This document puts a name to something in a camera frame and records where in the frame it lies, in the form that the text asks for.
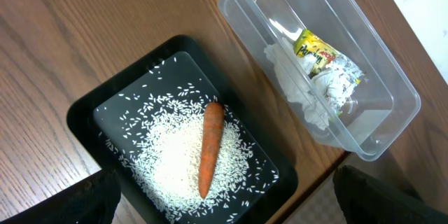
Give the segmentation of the white tissue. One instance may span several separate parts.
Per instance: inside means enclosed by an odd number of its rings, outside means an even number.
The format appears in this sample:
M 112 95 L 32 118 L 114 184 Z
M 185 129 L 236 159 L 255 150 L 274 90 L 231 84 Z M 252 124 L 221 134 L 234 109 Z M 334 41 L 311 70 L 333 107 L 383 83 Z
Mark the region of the white tissue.
M 321 103 L 310 93 L 309 86 L 301 76 L 297 76 L 296 69 L 288 72 L 284 67 L 286 64 L 281 62 L 283 56 L 292 57 L 303 68 L 308 76 L 311 73 L 316 59 L 312 55 L 299 58 L 293 51 L 293 44 L 287 39 L 282 38 L 264 49 L 267 59 L 274 64 L 274 72 L 280 84 L 283 93 L 288 102 L 298 103 L 302 106 L 304 119 L 307 123 L 313 124 L 320 130 L 325 130 L 329 125 L 328 114 Z

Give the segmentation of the green yellow snack wrapper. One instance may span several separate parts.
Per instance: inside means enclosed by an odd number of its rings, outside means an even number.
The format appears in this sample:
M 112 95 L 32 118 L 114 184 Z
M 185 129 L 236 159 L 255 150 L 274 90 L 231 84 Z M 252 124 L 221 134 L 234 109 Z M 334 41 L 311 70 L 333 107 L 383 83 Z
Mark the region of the green yellow snack wrapper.
M 343 70 L 349 76 L 349 80 L 356 84 L 359 84 L 365 77 L 365 72 L 357 64 L 308 29 L 303 30 L 294 42 L 293 50 L 299 58 L 312 55 L 316 59 L 311 68 L 313 76 L 321 73 L 330 65 L 330 68 Z

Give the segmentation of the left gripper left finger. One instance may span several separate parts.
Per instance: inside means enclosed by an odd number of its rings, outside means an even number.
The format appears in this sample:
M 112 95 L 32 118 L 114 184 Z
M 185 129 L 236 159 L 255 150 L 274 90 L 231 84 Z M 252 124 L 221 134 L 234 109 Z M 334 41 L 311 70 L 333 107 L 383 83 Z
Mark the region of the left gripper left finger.
M 120 198 L 116 171 L 103 169 L 1 224 L 111 224 Z

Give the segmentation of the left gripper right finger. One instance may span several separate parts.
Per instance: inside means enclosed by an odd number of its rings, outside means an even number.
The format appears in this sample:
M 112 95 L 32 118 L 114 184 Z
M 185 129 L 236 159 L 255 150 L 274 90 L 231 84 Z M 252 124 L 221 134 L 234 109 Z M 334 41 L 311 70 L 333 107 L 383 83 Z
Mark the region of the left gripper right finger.
M 355 167 L 338 168 L 332 182 L 348 224 L 447 224 L 447 214 Z

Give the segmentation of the orange carrot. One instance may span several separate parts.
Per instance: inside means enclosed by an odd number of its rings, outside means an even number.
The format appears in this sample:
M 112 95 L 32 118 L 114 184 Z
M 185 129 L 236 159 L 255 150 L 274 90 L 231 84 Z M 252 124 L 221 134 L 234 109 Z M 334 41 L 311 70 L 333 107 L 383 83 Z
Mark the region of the orange carrot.
M 225 112 L 218 102 L 206 105 L 203 120 L 202 151 L 199 164 L 199 195 L 205 199 L 214 177 L 221 139 L 223 135 Z

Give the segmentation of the white rice pile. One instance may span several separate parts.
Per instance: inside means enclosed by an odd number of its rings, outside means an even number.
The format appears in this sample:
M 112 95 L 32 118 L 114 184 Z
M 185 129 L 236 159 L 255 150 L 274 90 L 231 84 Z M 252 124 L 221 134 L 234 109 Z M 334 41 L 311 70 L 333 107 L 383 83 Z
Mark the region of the white rice pile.
M 179 97 L 162 103 L 164 112 L 146 126 L 137 144 L 138 155 L 129 167 L 135 181 L 170 223 L 187 213 L 214 208 L 246 180 L 251 151 L 239 127 L 228 122 L 225 109 L 223 137 L 213 182 L 202 199 L 198 189 L 204 110 L 208 102 L 189 104 Z

